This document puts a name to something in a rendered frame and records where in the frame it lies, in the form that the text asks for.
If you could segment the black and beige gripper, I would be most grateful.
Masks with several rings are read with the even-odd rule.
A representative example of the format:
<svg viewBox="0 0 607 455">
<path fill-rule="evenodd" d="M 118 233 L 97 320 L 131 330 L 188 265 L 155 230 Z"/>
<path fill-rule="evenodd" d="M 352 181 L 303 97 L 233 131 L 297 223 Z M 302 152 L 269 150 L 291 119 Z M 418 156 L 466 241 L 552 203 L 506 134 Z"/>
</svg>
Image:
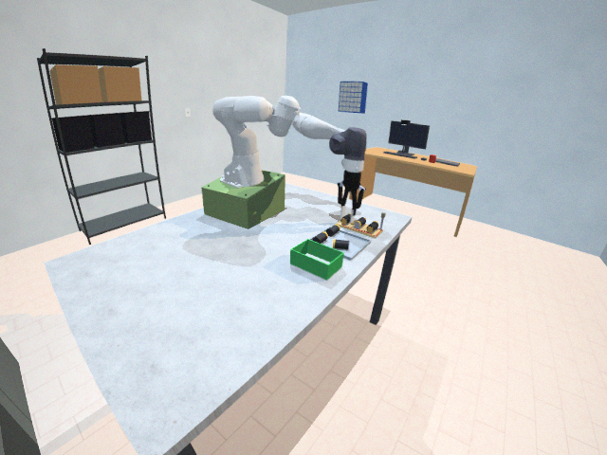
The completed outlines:
<svg viewBox="0 0 607 455">
<path fill-rule="evenodd" d="M 345 215 L 346 200 L 348 197 L 348 193 L 350 191 L 352 194 L 352 211 L 351 211 L 350 223 L 353 223 L 355 220 L 356 210 L 359 209 L 361 206 L 363 193 L 365 192 L 366 189 L 360 185 L 361 172 L 350 173 L 348 171 L 344 171 L 343 178 L 345 180 L 343 179 L 342 182 L 337 183 L 337 185 L 338 185 L 338 204 L 341 205 L 340 219 L 342 217 L 344 217 L 344 215 Z M 352 181 L 356 181 L 356 182 L 352 182 Z M 343 186 L 345 187 L 345 189 L 344 189 L 344 194 L 342 197 Z M 350 187 L 351 187 L 351 189 L 350 189 Z M 358 197 L 358 202 L 357 202 L 356 190 L 358 188 L 359 188 L 359 197 Z"/>
</svg>

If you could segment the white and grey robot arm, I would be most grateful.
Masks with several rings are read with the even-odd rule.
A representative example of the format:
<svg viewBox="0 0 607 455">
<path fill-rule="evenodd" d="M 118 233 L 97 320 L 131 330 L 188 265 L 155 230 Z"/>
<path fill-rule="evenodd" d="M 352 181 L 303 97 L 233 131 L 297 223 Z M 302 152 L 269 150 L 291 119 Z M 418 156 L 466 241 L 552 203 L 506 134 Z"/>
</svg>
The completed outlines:
<svg viewBox="0 0 607 455">
<path fill-rule="evenodd" d="M 235 188 L 253 186 L 264 181 L 256 135 L 244 122 L 266 121 L 273 135 L 285 137 L 294 120 L 292 125 L 305 137 L 330 139 L 331 152 L 344 155 L 341 165 L 343 164 L 346 171 L 363 171 L 367 143 L 367 135 L 363 129 L 349 127 L 344 131 L 318 118 L 300 113 L 299 109 L 299 103 L 290 96 L 281 96 L 275 109 L 261 97 L 229 97 L 217 100 L 212 108 L 213 115 L 227 129 L 233 149 L 232 162 L 224 169 L 220 181 Z"/>
</svg>

